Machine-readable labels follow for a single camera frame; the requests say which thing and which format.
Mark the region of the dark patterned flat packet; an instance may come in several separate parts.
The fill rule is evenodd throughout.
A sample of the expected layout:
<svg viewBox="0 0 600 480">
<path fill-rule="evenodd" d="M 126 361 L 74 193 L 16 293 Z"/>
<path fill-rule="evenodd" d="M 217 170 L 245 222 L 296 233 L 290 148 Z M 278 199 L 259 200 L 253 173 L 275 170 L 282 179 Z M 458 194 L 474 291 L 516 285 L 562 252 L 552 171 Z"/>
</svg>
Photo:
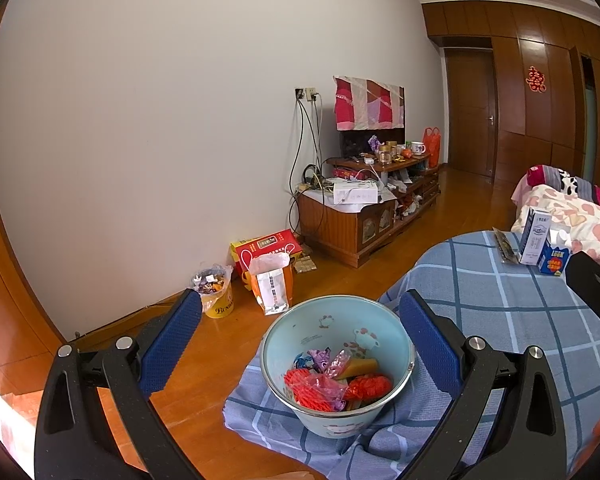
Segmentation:
<svg viewBox="0 0 600 480">
<path fill-rule="evenodd" d="M 518 254 L 512 247 L 506 234 L 504 232 L 502 232 L 501 230 L 494 228 L 493 235 L 494 235 L 496 246 L 498 248 L 498 252 L 500 253 L 502 261 L 504 261 L 505 263 L 518 264 L 519 263 Z"/>
</svg>

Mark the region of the yellow small trash bin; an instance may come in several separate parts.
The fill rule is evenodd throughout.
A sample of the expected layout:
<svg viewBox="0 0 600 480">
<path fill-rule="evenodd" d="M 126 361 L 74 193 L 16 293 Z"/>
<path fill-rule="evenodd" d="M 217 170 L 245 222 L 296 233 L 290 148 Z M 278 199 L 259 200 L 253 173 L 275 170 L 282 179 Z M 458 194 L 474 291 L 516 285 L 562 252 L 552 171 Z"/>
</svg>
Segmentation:
<svg viewBox="0 0 600 480">
<path fill-rule="evenodd" d="M 233 289 L 231 288 L 231 266 L 215 264 L 198 271 L 191 279 L 193 289 L 202 302 L 202 312 L 208 318 L 225 318 L 234 310 Z"/>
</svg>

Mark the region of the wooden door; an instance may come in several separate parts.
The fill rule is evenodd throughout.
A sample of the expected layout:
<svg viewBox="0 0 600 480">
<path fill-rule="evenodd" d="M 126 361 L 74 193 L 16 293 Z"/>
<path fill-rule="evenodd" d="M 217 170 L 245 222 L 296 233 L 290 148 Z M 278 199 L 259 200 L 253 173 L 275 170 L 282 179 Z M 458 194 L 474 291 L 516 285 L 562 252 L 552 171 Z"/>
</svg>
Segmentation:
<svg viewBox="0 0 600 480">
<path fill-rule="evenodd" d="M 449 92 L 449 165 L 494 179 L 496 81 L 490 50 L 445 51 Z"/>
</svg>

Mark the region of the pink clear plastic bag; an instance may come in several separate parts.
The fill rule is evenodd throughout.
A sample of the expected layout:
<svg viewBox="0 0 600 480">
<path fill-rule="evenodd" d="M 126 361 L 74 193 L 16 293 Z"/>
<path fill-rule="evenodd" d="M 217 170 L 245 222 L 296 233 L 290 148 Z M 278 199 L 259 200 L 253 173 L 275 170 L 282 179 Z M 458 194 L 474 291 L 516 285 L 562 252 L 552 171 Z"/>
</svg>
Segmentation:
<svg viewBox="0 0 600 480">
<path fill-rule="evenodd" d="M 340 350 L 331 360 L 329 367 L 324 374 L 329 378 L 336 378 L 340 376 L 347 369 L 347 365 L 349 365 L 351 359 L 352 355 L 349 350 Z"/>
</svg>

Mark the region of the blue Look juice carton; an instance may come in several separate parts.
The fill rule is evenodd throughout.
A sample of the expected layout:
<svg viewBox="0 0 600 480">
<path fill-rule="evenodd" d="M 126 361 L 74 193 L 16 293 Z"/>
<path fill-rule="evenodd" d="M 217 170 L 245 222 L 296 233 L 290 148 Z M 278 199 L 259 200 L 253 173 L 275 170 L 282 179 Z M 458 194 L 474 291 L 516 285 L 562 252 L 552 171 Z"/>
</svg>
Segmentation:
<svg viewBox="0 0 600 480">
<path fill-rule="evenodd" d="M 537 267 L 540 273 L 560 276 L 571 255 L 571 235 L 566 229 L 551 229 L 540 252 Z"/>
</svg>

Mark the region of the wall power socket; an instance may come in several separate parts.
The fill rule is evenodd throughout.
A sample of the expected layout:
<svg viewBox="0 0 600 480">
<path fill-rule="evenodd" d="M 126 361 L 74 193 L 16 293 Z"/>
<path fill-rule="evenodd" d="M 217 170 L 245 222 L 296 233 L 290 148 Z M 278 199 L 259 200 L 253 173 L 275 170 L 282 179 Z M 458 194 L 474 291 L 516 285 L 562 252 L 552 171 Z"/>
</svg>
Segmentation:
<svg viewBox="0 0 600 480">
<path fill-rule="evenodd" d="M 294 94 L 298 101 L 306 100 L 307 102 L 315 102 L 319 92 L 313 87 L 296 88 Z"/>
</svg>

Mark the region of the cow print pillow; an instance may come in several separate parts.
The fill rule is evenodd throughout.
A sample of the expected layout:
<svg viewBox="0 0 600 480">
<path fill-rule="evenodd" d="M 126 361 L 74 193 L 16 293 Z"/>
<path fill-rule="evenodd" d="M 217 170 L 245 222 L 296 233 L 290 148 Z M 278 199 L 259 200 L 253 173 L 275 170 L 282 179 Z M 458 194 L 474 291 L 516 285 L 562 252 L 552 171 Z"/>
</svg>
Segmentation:
<svg viewBox="0 0 600 480">
<path fill-rule="evenodd" d="M 553 166 L 538 165 L 526 172 L 531 188 L 545 184 L 565 195 L 588 200 L 600 206 L 600 187 L 581 177 L 571 176 L 567 171 Z"/>
</svg>

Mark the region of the yellow sponge block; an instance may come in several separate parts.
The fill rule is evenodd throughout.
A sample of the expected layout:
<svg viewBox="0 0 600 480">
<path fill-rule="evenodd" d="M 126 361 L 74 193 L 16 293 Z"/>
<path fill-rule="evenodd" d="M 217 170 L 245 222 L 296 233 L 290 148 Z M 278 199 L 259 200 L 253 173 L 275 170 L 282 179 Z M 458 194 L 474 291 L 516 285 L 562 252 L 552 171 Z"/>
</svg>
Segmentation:
<svg viewBox="0 0 600 480">
<path fill-rule="evenodd" d="M 341 377 L 349 379 L 378 372 L 379 363 L 377 360 L 352 358 L 347 363 L 347 367 L 343 370 Z"/>
</svg>

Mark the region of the wooden TV cabinet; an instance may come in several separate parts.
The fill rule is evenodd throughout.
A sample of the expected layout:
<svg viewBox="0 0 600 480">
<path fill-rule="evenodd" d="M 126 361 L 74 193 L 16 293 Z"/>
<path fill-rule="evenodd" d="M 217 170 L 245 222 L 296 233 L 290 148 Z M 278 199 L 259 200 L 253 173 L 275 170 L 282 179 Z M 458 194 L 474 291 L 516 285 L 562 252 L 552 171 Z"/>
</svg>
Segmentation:
<svg viewBox="0 0 600 480">
<path fill-rule="evenodd" d="M 337 203 L 324 188 L 298 195 L 300 232 L 306 243 L 353 268 L 390 243 L 440 194 L 439 170 L 429 164 L 427 155 L 391 165 L 365 165 L 345 158 L 331 158 L 327 164 L 350 170 L 353 177 L 378 187 L 373 204 Z"/>
</svg>

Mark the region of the light blue trash bucket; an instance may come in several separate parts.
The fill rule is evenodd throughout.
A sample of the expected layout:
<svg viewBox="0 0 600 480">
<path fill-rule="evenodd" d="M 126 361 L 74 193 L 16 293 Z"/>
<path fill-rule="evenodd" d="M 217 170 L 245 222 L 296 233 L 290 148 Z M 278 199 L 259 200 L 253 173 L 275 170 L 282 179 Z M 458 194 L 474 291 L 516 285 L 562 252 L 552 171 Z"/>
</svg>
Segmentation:
<svg viewBox="0 0 600 480">
<path fill-rule="evenodd" d="M 415 347 L 399 319 L 357 296 L 307 300 L 266 332 L 261 370 L 303 426 L 327 439 L 355 436 L 405 388 Z"/>
</svg>

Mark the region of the red cardboard box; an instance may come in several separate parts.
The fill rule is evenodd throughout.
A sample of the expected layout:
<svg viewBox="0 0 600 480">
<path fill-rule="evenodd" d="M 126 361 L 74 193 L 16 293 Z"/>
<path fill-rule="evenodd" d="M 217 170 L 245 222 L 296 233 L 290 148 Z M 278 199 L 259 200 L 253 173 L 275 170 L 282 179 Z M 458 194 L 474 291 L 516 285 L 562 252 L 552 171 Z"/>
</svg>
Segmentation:
<svg viewBox="0 0 600 480">
<path fill-rule="evenodd" d="M 237 240 L 237 242 L 229 243 L 229 253 L 240 274 L 248 272 L 253 258 L 282 252 L 291 258 L 302 253 L 301 245 L 289 229 L 251 238 L 251 240 Z"/>
</svg>

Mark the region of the blue plaid tablecloth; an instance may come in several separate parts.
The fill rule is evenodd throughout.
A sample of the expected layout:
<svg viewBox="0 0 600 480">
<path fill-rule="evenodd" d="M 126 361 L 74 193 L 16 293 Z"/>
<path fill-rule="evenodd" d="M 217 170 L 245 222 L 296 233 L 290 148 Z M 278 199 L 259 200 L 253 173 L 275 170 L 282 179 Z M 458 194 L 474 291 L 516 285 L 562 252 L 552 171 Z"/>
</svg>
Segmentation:
<svg viewBox="0 0 600 480">
<path fill-rule="evenodd" d="M 503 263 L 481 231 L 429 249 L 380 299 L 277 318 L 224 408 L 245 440 L 330 479 L 600 479 L 592 287 Z"/>
</svg>

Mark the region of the white box on cabinet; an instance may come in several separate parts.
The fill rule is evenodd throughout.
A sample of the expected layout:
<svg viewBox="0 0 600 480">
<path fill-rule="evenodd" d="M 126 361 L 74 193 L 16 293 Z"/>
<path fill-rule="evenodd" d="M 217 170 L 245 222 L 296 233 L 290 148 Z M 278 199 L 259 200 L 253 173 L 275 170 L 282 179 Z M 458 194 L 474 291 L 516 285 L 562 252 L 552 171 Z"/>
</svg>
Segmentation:
<svg viewBox="0 0 600 480">
<path fill-rule="evenodd" d="M 333 202 L 337 205 L 371 205 L 379 202 L 375 181 L 339 180 L 332 185 Z"/>
</svg>

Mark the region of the red patchwork cloth cover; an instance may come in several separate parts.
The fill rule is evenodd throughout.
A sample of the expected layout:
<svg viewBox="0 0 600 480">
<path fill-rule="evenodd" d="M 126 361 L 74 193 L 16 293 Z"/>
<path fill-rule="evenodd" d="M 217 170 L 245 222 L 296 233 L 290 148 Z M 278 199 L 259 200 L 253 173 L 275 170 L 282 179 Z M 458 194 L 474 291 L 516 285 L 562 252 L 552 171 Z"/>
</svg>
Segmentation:
<svg viewBox="0 0 600 480">
<path fill-rule="evenodd" d="M 405 90 L 372 79 L 336 76 L 338 131 L 405 128 Z"/>
</svg>

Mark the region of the red double happiness decoration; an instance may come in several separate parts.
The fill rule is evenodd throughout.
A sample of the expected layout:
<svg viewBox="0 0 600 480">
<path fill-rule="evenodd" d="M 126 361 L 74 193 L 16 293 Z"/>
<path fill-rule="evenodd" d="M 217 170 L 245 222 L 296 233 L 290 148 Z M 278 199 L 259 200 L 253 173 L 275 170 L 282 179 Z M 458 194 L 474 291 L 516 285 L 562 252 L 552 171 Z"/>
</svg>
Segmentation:
<svg viewBox="0 0 600 480">
<path fill-rule="evenodd" d="M 547 91 L 546 76 L 534 65 L 531 65 L 528 68 L 528 73 L 525 77 L 525 83 L 534 93 L 545 93 Z"/>
</svg>

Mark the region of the white paper gift bag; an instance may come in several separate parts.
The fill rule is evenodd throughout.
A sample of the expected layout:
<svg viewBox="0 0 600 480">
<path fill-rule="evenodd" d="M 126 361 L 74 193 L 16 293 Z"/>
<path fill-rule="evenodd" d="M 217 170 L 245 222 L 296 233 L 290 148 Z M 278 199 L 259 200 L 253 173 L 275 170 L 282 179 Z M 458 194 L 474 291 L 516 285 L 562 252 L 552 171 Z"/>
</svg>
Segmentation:
<svg viewBox="0 0 600 480">
<path fill-rule="evenodd" d="M 285 313 L 292 304 L 291 258 L 286 252 L 271 252 L 254 258 L 249 266 L 251 287 L 265 315 Z"/>
</svg>

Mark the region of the orange plastic bag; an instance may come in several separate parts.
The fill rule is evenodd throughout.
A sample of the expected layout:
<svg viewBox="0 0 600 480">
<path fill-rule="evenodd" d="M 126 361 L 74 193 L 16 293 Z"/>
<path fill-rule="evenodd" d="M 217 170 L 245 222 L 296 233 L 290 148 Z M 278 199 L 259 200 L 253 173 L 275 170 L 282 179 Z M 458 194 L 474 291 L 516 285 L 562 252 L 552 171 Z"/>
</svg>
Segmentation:
<svg viewBox="0 0 600 480">
<path fill-rule="evenodd" d="M 429 167 L 437 168 L 439 166 L 441 153 L 441 131 L 437 127 L 426 128 L 423 133 L 422 143 L 425 144 L 426 153 L 429 155 Z"/>
</svg>

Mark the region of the heart pattern quilt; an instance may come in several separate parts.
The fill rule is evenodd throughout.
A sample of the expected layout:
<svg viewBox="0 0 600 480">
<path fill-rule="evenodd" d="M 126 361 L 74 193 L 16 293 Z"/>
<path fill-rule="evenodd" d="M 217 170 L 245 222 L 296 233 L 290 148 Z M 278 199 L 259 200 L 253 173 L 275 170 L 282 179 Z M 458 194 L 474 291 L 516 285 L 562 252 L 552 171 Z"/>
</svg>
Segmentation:
<svg viewBox="0 0 600 480">
<path fill-rule="evenodd" d="M 570 232 L 569 248 L 572 252 L 586 252 L 600 263 L 600 206 L 565 195 L 546 184 L 529 188 L 519 184 L 511 195 L 516 205 L 516 221 L 512 232 L 524 230 L 528 208 L 548 211 L 552 224 L 565 226 Z"/>
</svg>

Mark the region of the white mug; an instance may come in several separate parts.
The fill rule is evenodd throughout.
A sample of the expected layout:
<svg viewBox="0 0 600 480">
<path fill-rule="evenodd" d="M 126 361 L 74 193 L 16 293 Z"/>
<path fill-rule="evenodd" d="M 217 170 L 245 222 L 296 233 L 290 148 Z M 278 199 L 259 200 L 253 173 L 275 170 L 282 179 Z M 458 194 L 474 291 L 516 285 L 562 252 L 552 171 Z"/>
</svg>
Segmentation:
<svg viewBox="0 0 600 480">
<path fill-rule="evenodd" d="M 411 143 L 411 151 L 415 156 L 425 156 L 427 154 L 426 144 L 422 142 Z"/>
</svg>

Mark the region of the red plastic bag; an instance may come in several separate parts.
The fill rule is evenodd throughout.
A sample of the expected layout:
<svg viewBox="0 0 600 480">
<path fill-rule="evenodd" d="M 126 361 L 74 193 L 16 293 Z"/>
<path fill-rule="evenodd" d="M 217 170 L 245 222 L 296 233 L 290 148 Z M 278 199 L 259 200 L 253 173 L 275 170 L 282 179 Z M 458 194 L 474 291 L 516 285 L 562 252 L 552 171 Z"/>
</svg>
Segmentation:
<svg viewBox="0 0 600 480">
<path fill-rule="evenodd" d="M 366 374 L 355 377 L 348 385 L 343 399 L 347 402 L 373 403 L 389 394 L 393 382 L 383 374 Z"/>
</svg>

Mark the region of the white tall milk carton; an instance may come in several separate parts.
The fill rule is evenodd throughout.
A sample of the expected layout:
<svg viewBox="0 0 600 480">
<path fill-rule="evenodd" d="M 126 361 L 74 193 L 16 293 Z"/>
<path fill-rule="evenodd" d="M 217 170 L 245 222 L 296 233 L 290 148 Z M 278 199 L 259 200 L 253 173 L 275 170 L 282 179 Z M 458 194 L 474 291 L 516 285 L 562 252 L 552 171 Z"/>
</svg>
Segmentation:
<svg viewBox="0 0 600 480">
<path fill-rule="evenodd" d="M 536 266 L 551 226 L 551 214 L 535 207 L 528 208 L 524 230 L 519 242 L 519 262 Z"/>
</svg>

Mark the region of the purple snack wrapper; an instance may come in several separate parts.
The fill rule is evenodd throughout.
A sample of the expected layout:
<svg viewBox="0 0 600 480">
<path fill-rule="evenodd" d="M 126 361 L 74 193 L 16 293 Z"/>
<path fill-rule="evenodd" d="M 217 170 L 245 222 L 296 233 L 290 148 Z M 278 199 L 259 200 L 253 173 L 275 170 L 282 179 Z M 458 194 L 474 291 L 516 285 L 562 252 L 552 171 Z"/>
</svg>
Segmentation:
<svg viewBox="0 0 600 480">
<path fill-rule="evenodd" d="M 318 373 L 324 373 L 331 362 L 331 350 L 329 348 L 312 349 L 307 353 L 313 361 L 315 370 L 317 370 Z"/>
</svg>

